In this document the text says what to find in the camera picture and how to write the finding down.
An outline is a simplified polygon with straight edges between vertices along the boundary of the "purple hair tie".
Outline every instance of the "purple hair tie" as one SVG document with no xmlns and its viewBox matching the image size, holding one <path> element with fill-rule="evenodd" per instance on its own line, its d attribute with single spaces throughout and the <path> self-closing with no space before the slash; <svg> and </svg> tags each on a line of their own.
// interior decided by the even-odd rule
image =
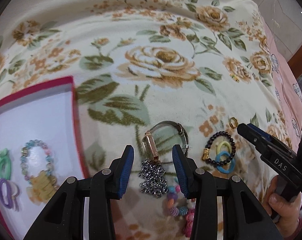
<svg viewBox="0 0 302 240">
<path fill-rule="evenodd" d="M 3 184 L 6 184 L 6 197 L 7 197 L 7 200 L 8 200 L 8 203 L 6 204 L 5 201 L 4 201 L 4 197 L 3 197 L 3 193 L 2 193 L 2 185 Z M 10 183 L 4 179 L 4 178 L 1 178 L 0 179 L 0 200 L 2 202 L 2 204 L 6 207 L 6 208 L 9 208 L 11 209 L 13 207 L 13 200 L 12 200 L 12 189 L 11 189 L 11 185 Z"/>
</svg>

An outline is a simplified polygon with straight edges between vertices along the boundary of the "pink bedsheet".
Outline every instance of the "pink bedsheet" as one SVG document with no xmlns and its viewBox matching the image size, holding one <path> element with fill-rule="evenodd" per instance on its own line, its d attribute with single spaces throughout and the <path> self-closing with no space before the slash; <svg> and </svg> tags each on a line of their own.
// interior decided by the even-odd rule
<svg viewBox="0 0 302 240">
<path fill-rule="evenodd" d="M 264 28 L 272 59 L 272 78 L 276 87 L 276 95 L 286 120 L 286 127 L 291 138 L 292 149 L 297 152 L 302 133 L 301 90 L 287 61 L 278 52 L 272 32 L 265 21 Z"/>
</svg>

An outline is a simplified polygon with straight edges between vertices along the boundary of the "blue hair tie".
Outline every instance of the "blue hair tie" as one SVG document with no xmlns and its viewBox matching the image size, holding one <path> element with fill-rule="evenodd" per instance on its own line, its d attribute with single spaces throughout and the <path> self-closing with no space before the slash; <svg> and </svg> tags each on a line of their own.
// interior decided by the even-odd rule
<svg viewBox="0 0 302 240">
<path fill-rule="evenodd" d="M 222 151 L 222 152 L 220 152 L 220 153 L 216 156 L 215 161 L 216 161 L 216 162 L 219 162 L 219 161 L 220 161 L 220 158 L 221 158 L 223 155 L 226 156 L 227 158 L 230 157 L 230 153 L 228 153 L 227 151 Z M 229 173 L 233 172 L 235 165 L 236 165 L 236 162 L 234 161 L 234 159 L 232 159 L 231 162 L 230 162 L 230 167 L 229 167 L 229 169 L 225 170 L 225 169 L 222 168 L 221 166 L 217 166 L 217 170 L 220 171 L 221 173 L 229 174 Z"/>
</svg>

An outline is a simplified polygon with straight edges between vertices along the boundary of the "bed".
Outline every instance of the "bed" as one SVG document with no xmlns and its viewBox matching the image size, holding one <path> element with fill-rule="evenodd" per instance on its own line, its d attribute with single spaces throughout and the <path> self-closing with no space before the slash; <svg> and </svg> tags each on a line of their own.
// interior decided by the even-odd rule
<svg viewBox="0 0 302 240">
<path fill-rule="evenodd" d="M 275 172 L 229 119 L 298 147 L 301 93 L 251 0 L 12 0 L 0 16 L 0 99 L 70 75 L 90 175 L 109 167 L 125 145 L 135 150 L 127 192 L 112 203 L 118 240 L 187 237 L 185 217 L 170 215 L 166 195 L 140 192 L 138 173 L 148 157 L 141 140 L 160 121 L 182 124 L 198 167 L 240 176 L 260 201 Z M 202 159 L 210 136 L 223 130 L 237 148 L 229 174 Z M 161 160 L 170 161 L 172 146 L 181 143 L 176 131 L 155 137 Z M 163 167 L 176 187 L 173 165 Z M 176 206 L 192 209 L 181 193 Z M 221 200 L 218 206 L 222 239 Z M 8 227 L 15 239 L 26 233 Z"/>
</svg>

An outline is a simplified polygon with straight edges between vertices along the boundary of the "black beaded bracelet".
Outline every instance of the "black beaded bracelet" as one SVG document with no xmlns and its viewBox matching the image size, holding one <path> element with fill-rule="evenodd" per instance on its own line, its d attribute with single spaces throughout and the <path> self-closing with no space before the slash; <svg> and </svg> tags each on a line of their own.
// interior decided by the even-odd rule
<svg viewBox="0 0 302 240">
<path fill-rule="evenodd" d="M 230 157 L 227 158 L 225 161 L 216 162 L 215 160 L 212 160 L 212 159 L 209 158 L 209 152 L 210 152 L 210 148 L 211 148 L 211 145 L 212 145 L 213 141 L 216 138 L 218 138 L 219 136 L 226 136 L 226 137 L 228 137 L 228 139 L 230 141 L 230 145 L 232 147 L 232 151 L 230 153 Z M 221 132 L 215 133 L 213 136 L 210 137 L 210 139 L 209 139 L 209 141 L 208 141 L 208 143 L 205 146 L 205 149 L 203 151 L 203 157 L 202 157 L 202 159 L 204 161 L 206 161 L 206 163 L 208 163 L 208 164 L 212 164 L 214 166 L 223 166 L 223 165 L 227 165 L 229 162 L 231 162 L 231 160 L 234 158 L 235 153 L 236 153 L 236 144 L 233 141 L 231 135 L 228 134 L 225 131 L 221 131 Z"/>
</svg>

